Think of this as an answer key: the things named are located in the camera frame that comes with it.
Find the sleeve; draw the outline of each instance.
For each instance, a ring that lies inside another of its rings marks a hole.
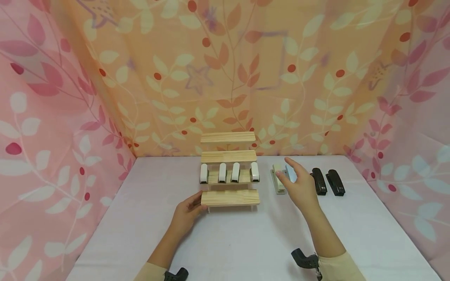
[[[323,281],[365,281],[348,252],[335,258],[319,257],[319,269]]]
[[[134,281],[164,281],[167,269],[152,263],[145,263]]]

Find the wrist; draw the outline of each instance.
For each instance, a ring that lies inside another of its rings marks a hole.
[[[324,215],[319,204],[303,205],[298,207],[305,220],[314,220],[318,216]]]
[[[164,238],[169,240],[171,243],[178,244],[183,238],[183,234],[176,231],[172,226],[169,226],[166,233],[164,234]]]

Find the person's right hand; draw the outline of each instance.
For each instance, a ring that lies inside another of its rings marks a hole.
[[[314,178],[302,167],[289,157],[284,160],[294,168],[297,180],[293,183],[280,171],[276,172],[278,179],[288,190],[289,196],[295,206],[303,213],[310,208],[319,207],[319,200],[315,191]]]

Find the wooden shelf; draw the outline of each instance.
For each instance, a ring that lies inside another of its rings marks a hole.
[[[253,206],[259,204],[256,189],[205,191],[202,193],[202,205],[208,207]]]
[[[249,184],[252,183],[252,180],[250,179],[250,170],[249,169],[242,169],[239,174],[239,182],[238,183],[232,183],[231,182],[231,172],[232,170],[227,170],[226,175],[226,183],[218,183],[219,181],[219,171],[213,170],[209,171],[208,175],[208,184],[212,185],[226,185],[226,184]]]
[[[254,132],[202,134],[200,143],[250,143],[256,140]]]
[[[256,152],[254,150],[202,152],[202,158],[200,159],[200,162],[206,164],[256,162]]]

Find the finger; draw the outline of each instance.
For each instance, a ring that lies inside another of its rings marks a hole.
[[[200,200],[200,198],[202,198],[201,190],[199,192],[195,193],[194,195],[192,195],[191,197],[189,197],[188,199],[184,200],[183,202],[186,203],[187,205],[191,205],[195,201]]]
[[[200,206],[200,203],[192,204],[192,205],[189,207],[189,212],[192,211],[193,209],[197,208],[198,206]]]
[[[195,207],[194,209],[192,209],[190,214],[192,215],[193,218],[196,218],[196,217],[198,217],[198,215],[200,215],[206,209],[208,209],[208,206],[206,206],[206,205],[199,205],[199,206]]]
[[[289,188],[291,187],[291,184],[292,184],[291,180],[288,179],[286,177],[286,175],[281,171],[277,171],[275,174],[277,175],[277,177],[281,181],[281,183],[284,185],[284,187],[286,187],[289,190]]]
[[[306,171],[306,169],[296,161],[292,160],[289,157],[285,157],[284,160],[286,161],[286,163],[288,163],[291,167],[294,168],[294,171],[297,174],[297,180],[309,175],[308,171]]]

